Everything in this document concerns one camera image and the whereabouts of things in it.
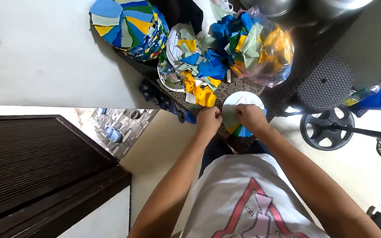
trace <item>hand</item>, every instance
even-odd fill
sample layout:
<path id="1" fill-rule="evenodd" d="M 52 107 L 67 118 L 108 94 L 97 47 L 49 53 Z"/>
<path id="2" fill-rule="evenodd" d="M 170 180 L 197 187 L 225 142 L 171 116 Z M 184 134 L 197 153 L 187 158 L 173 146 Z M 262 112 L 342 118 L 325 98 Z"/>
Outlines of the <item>hand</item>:
<path id="1" fill-rule="evenodd" d="M 196 117 L 196 136 L 208 143 L 215 136 L 222 122 L 223 118 L 218 107 L 204 109 Z"/>
<path id="2" fill-rule="evenodd" d="M 264 112 L 255 104 L 239 104 L 235 112 L 241 124 L 252 134 L 265 134 L 270 130 L 270 125 Z"/>

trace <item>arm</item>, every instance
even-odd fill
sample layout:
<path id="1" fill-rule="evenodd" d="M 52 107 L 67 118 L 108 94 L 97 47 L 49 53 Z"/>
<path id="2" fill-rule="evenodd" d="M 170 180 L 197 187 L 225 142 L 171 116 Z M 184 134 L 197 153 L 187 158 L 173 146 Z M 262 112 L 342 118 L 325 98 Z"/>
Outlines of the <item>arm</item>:
<path id="1" fill-rule="evenodd" d="M 172 235 L 192 185 L 196 166 L 221 122 L 217 107 L 199 113 L 196 135 L 146 201 L 130 230 L 129 238 L 169 238 Z"/>
<path id="2" fill-rule="evenodd" d="M 236 116 L 268 147 L 331 237 L 381 237 L 381 230 L 357 203 L 325 171 L 269 126 L 259 107 L 240 104 Z"/>

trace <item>white t-shirt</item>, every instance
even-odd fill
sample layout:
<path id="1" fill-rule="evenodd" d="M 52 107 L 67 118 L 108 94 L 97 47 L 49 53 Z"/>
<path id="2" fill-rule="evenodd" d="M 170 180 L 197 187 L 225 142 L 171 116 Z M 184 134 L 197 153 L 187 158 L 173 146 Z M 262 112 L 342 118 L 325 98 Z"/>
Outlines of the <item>white t-shirt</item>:
<path id="1" fill-rule="evenodd" d="M 328 237 L 268 154 L 214 160 L 190 195 L 184 238 Z"/>

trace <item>white floor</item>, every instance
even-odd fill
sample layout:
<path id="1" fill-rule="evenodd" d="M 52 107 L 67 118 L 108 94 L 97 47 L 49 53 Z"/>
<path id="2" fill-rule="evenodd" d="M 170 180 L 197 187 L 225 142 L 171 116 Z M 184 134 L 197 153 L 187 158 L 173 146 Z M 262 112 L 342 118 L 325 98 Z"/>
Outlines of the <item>white floor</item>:
<path id="1" fill-rule="evenodd" d="M 304 142 L 299 132 L 300 119 L 301 116 L 275 118 L 271 125 L 335 179 L 363 210 L 371 205 L 381 210 L 381 157 L 375 150 L 375 138 L 354 134 L 341 149 L 331 152 L 316 150 Z M 355 125 L 381 131 L 381 111 L 369 111 L 362 118 L 355 118 Z M 133 173 L 132 224 L 194 130 L 194 125 L 180 124 L 173 114 L 160 111 L 120 162 Z M 183 229 L 190 208 L 187 201 L 174 233 Z"/>

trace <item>blue slipper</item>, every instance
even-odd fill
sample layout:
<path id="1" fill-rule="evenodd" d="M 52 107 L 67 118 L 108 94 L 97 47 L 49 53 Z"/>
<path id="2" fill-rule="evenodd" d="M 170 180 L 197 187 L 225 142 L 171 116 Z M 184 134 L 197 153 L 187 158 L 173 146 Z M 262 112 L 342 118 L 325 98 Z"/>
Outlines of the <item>blue slipper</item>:
<path id="1" fill-rule="evenodd" d="M 110 141 L 114 143 L 121 142 L 122 135 L 114 127 L 106 127 L 105 132 L 107 132 L 105 137 L 107 137 Z"/>

